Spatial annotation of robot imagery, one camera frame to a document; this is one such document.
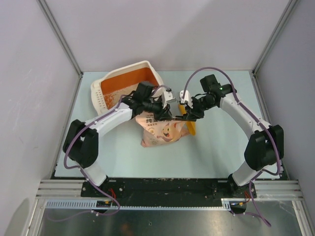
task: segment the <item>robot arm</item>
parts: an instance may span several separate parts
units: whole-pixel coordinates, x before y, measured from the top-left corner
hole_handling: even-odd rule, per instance
[[[152,98],[154,86],[148,82],[141,82],[132,94],[122,99],[118,108],[113,108],[105,115],[100,115],[92,120],[72,122],[66,141],[63,146],[65,152],[75,135],[87,124],[94,122],[82,135],[84,139],[75,141],[75,145],[69,152],[69,157],[76,161],[90,180],[100,186],[107,175],[98,164],[98,139],[119,124],[132,119],[143,111],[154,113],[156,120],[190,120],[196,121],[204,117],[204,111],[214,106],[226,111],[245,132],[249,143],[246,147],[244,156],[245,161],[241,167],[232,173],[228,181],[232,189],[244,186],[263,168],[276,163],[276,155],[268,136],[257,122],[239,106],[232,93],[231,85],[221,86],[214,75],[206,76],[201,81],[205,95],[199,99],[191,97],[189,92],[180,92],[180,103],[186,107],[186,114],[172,117],[170,113],[170,103],[174,97],[170,90],[164,91],[158,98]],[[268,127],[278,151],[280,158],[283,158],[284,136],[283,130],[279,125],[271,126],[268,122],[259,118],[260,122]]]

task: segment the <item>light blue tabletop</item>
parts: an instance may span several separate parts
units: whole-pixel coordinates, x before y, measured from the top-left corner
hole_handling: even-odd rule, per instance
[[[158,71],[164,84],[179,92],[184,89],[193,71]],[[248,71],[226,71],[232,79],[239,96],[257,115],[261,115]],[[91,102],[90,86],[107,72],[85,72],[71,115],[71,121],[86,121],[97,116]],[[191,95],[202,93],[199,80],[215,74],[224,85],[227,79],[219,72],[201,71],[192,79],[188,90]],[[136,121],[127,121],[111,130],[99,140],[98,159],[110,177],[183,177],[227,178],[244,162],[247,138],[236,122],[220,108],[205,112],[205,118],[196,122],[196,135],[186,136],[178,142],[158,147],[140,145],[143,128]],[[81,177],[77,169],[63,166],[61,151],[56,177]],[[276,166],[269,167],[272,172]],[[275,178],[263,173],[261,178]]]

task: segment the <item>white wall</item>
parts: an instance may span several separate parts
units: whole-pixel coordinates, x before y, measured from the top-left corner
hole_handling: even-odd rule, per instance
[[[289,0],[47,0],[83,71],[252,69]]]
[[[0,235],[17,236],[52,166],[78,76],[35,0],[2,0],[0,32]]]
[[[258,74],[274,124],[284,128],[284,159],[299,179],[315,222],[315,1],[302,0]]]

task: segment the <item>plastic bag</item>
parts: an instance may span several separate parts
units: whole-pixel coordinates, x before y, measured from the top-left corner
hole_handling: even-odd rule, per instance
[[[173,143],[189,134],[185,128],[185,121],[156,121],[152,113],[146,112],[136,116],[135,119],[144,128],[141,142],[144,147]]]

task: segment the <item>cartoon character print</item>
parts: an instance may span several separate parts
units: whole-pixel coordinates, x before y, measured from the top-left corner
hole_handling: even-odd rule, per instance
[[[178,141],[182,137],[182,135],[176,129],[176,124],[177,123],[170,125],[170,123],[167,123],[166,126],[162,129],[162,135],[157,135],[157,138],[161,138],[166,142]]]

